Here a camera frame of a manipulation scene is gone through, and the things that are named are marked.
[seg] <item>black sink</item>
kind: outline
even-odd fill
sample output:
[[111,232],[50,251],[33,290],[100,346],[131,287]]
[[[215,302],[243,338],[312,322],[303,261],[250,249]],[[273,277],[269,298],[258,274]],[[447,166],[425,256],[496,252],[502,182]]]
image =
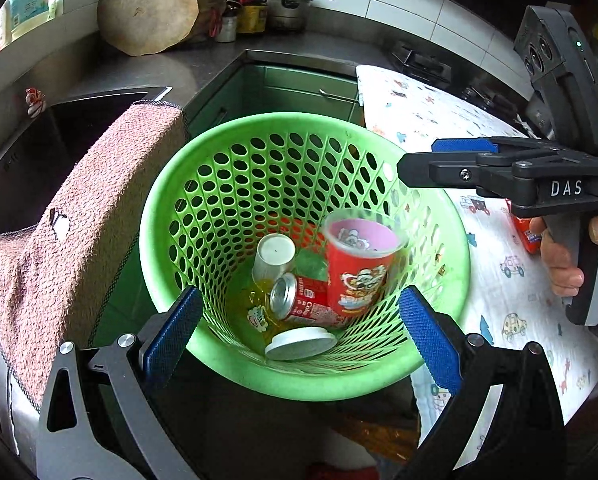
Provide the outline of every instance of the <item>black sink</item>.
[[0,233],[36,224],[74,165],[140,99],[166,88],[89,94],[52,105],[0,153]]

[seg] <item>camera lens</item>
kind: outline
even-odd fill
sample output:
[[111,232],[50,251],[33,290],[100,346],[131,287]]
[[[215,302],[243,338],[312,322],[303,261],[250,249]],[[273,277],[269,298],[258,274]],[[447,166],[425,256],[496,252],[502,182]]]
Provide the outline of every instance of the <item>camera lens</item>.
[[540,72],[543,72],[543,61],[541,60],[541,56],[539,56],[534,45],[530,45],[530,58],[532,59],[535,67],[537,67]]
[[552,59],[552,49],[550,48],[550,45],[541,37],[539,37],[539,48],[545,57]]
[[524,59],[524,63],[525,67],[528,69],[528,72],[530,72],[530,75],[534,75],[534,67],[532,66],[532,63],[530,63],[530,60],[527,57]]

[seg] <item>green plastic basket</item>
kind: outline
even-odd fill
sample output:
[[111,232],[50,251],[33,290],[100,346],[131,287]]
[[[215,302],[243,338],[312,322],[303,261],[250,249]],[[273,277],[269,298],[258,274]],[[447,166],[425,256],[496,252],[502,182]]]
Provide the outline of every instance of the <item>green plastic basket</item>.
[[[157,310],[168,310],[186,283],[198,286],[204,317],[188,350],[224,377],[271,396],[347,399],[409,375],[423,361],[399,318],[400,290],[414,284],[436,310],[458,319],[470,261],[447,194],[410,189],[396,178],[402,154],[360,126],[295,112],[230,121],[190,141],[161,171],[141,220],[142,272]],[[378,304],[324,354],[276,362],[250,350],[227,322],[231,272],[268,232],[324,250],[319,224],[350,206],[393,216],[410,234]]]

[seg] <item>silver bolt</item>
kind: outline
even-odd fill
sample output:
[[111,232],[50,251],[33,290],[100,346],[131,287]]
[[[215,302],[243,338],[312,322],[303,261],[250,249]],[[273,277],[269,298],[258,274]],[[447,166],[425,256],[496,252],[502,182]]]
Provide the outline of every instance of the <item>silver bolt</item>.
[[534,355],[541,355],[541,345],[535,343],[534,341],[528,343],[528,350],[532,352]]
[[74,343],[72,341],[66,341],[65,343],[61,343],[59,347],[60,354],[70,354],[73,351]]
[[132,343],[135,342],[135,336],[133,336],[132,334],[124,334],[119,336],[119,339],[117,339],[117,344],[119,346],[121,346],[121,348],[126,348],[128,346],[131,346]]
[[479,348],[479,346],[483,346],[484,339],[479,334],[468,334],[468,343],[470,346]]

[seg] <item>cabinet handle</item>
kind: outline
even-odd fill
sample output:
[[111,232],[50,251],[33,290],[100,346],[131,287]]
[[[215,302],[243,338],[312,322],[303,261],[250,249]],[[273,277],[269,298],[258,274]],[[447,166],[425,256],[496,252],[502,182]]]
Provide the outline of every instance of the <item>cabinet handle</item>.
[[218,126],[219,124],[223,123],[223,120],[225,119],[226,115],[228,115],[228,110],[227,108],[219,108],[219,111],[217,112],[217,115],[215,116],[215,120],[211,123],[212,126],[210,126],[211,128],[214,128],[215,126]]
[[356,103],[356,99],[351,99],[350,97],[343,97],[343,95],[335,95],[329,94],[325,90],[319,88],[319,93],[324,96],[326,99],[336,99],[337,101],[345,101],[346,103]]

